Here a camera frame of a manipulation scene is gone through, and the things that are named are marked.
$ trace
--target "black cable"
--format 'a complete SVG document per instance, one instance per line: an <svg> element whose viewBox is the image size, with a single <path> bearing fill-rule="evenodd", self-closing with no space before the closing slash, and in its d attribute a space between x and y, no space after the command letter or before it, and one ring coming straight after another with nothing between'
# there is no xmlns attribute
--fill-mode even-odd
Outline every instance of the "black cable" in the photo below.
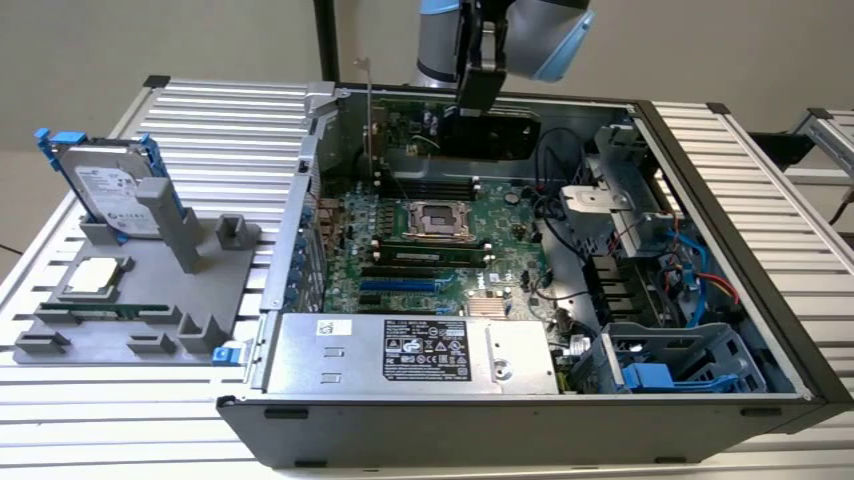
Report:
<svg viewBox="0 0 854 480"><path fill-rule="evenodd" d="M582 137L578 135L578 133L575 133L575 130L573 130L569 127L554 127L550 128L549 130L546 130L543 132L543 134L539 136L539 140L537 141L537 145L534 145L534 185L539 188L541 184L539 184L539 150L541 150L541 146L543 144L543 140L546 140L546 137L549 135L551 135L554 132L566 132L569 133L573 138L575 139L575 142L578 143L578 150L581 152L581 156L578 161L582 162L585 160L585 143L582 142Z"/></svg>
<svg viewBox="0 0 854 480"><path fill-rule="evenodd" d="M543 292L539 291L539 283L543 277L539 277L537 279L537 282L534 282L534 286L531 287L531 290L534 291L534 293L537 294L537 296L539 298L542 298L543 300L549 300L550 302L557 302L561 300L569 300L570 298L575 298L575 297L581 297L582 295L589 295L590 292L587 290L582 290L581 292L575 292L571 293L570 295L565 295L563 297L550 297L547 295L543 294Z"/></svg>
<svg viewBox="0 0 854 480"><path fill-rule="evenodd" d="M549 197L541 197L539 200L537 200L537 202L534 203L534 213L537 214L537 206L543 202L543 198L549 199ZM587 257L583 254L583 252L575 248L573 246L573 244L561 236L561 234L558 233L558 230L555 229L554 225L551 224L551 222L549 221L549 214L546 212L543 212L543 222L546 223L546 228L549 228L549 231L551 232L551 234L555 236L555 238L558 239L558 241L561 242L561 244L567 248L567 250L570 250L570 252L573 252L575 254L575 256L578 257L578 259L587 263Z"/></svg>
<svg viewBox="0 0 854 480"><path fill-rule="evenodd" d="M842 218L842 214L845 213L845 209L849 206L849 202L842 202L840 204L840 208L837 208L837 212L833 214L833 217L830 217L830 220L827 221L827 223L830 225L833 225L834 223L837 223L840 221L840 219Z"/></svg>
<svg viewBox="0 0 854 480"><path fill-rule="evenodd" d="M570 324L570 331L573 331L573 327L575 327L575 325L582 327L582 330L587 330L587 333L590 333L590 338L597 338L599 336L599 332L597 332L597 330L590 325L587 325L585 322L579 322L578 320L573 320L573 323Z"/></svg>
<svg viewBox="0 0 854 480"><path fill-rule="evenodd" d="M12 248L12 247L10 247L10 246L7 246L7 245L2 244L2 243L0 243L0 248L2 248L3 250L6 250L7 252L12 252L12 253L14 253L14 254L16 254L16 255L23 255L23 254L24 254L24 252L22 252L18 248Z"/></svg>
<svg viewBox="0 0 854 480"><path fill-rule="evenodd" d="M581 292L575 292L570 295L565 295L563 297L550 297L545 295L543 292L539 291L539 289L535 289L534 293L539 298L542 298L543 300L549 300L550 302L559 302L562 300L569 300L571 298L581 297L582 295L590 295L590 292L587 290L582 290Z"/></svg>
<svg viewBox="0 0 854 480"><path fill-rule="evenodd" d="M673 303L673 300L667 295L667 292L665 291L665 275L667 275L669 272L674 272L678 270L679 269L677 267L666 267L662 268L655 275L655 288L658 290L662 303L665 304L665 308L670 310L670 315L673 316L673 321L677 322L677 325L679 325L679 307L677 307L677 304Z"/></svg>
<svg viewBox="0 0 854 480"><path fill-rule="evenodd" d="M566 183L571 184L573 178L570 177L570 172L566 169L565 162L562 162L561 157L558 157L558 152L555 152L554 148L551 148L550 146L546 146L546 153L550 155L551 160L555 162L555 165L561 169L561 172L563 173L563 178L566 179ZM549 186L549 180L550 180L547 167L549 167L549 161L543 162L543 180L545 180L546 186Z"/></svg>
<svg viewBox="0 0 854 480"><path fill-rule="evenodd" d="M359 158L362 158L362 155L364 154L364 145L359 147L359 149L356 150L356 153L354 153L352 155L352 160L350 161L350 177L352 179L356 178L356 169L359 167Z"/></svg>

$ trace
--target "metal bracket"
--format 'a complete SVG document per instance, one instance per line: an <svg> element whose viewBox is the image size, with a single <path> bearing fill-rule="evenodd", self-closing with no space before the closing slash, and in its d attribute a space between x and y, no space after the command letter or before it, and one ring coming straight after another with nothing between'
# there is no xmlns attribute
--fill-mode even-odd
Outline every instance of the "metal bracket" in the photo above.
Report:
<svg viewBox="0 0 854 480"><path fill-rule="evenodd" d="M569 185L561 189L570 210L582 213L614 213L634 210L631 198L618 190L586 185Z"/></svg>
<svg viewBox="0 0 854 480"><path fill-rule="evenodd" d="M335 110L335 83L311 82L306 90L306 118L315 119Z"/></svg>
<svg viewBox="0 0 854 480"><path fill-rule="evenodd" d="M840 131L838 124L833 119L817 116L815 109L795 126L794 133L805 134L815 142L827 156L837 163L845 173L854 178L854 142Z"/></svg>

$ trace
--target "gray wall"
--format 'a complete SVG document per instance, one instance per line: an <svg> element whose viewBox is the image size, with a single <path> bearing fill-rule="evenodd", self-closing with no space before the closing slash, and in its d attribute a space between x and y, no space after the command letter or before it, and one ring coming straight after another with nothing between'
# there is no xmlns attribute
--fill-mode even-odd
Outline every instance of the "gray wall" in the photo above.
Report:
<svg viewBox="0 0 854 480"><path fill-rule="evenodd" d="M344 80L410 80L418 0L339 0ZM721 101L747 127L782 130L806 106L854 106L850 0L594 0L599 15L558 94ZM39 126L107 133L150 73L318 78L308 0L0 0L0 242L27 246L64 194L32 154ZM840 191L821 191L833 209ZM844 226L854 229L852 223ZM0 272L15 257L0 252Z"/></svg>

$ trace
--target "sticker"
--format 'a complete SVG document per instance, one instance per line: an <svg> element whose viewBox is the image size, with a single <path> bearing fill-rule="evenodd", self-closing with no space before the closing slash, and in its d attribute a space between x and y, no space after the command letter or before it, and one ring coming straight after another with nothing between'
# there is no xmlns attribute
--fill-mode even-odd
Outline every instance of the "sticker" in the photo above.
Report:
<svg viewBox="0 0 854 480"><path fill-rule="evenodd" d="M351 320L318 320L318 337L352 335Z"/></svg>
<svg viewBox="0 0 854 480"><path fill-rule="evenodd" d="M386 320L383 376L392 382L470 382L462 320Z"/></svg>
<svg viewBox="0 0 854 480"><path fill-rule="evenodd" d="M75 167L107 224L128 235L160 235L148 208L136 201L136 180L118 168Z"/></svg>

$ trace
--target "motherboard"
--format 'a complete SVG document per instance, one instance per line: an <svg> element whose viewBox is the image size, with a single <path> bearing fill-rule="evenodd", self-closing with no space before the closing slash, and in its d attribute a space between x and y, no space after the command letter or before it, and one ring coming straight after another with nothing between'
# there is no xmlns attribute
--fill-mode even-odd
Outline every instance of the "motherboard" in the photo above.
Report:
<svg viewBox="0 0 854 480"><path fill-rule="evenodd" d="M526 187L422 187L395 182L390 193L355 182L323 199L324 311L553 318L554 305L534 294L550 289Z"/></svg>

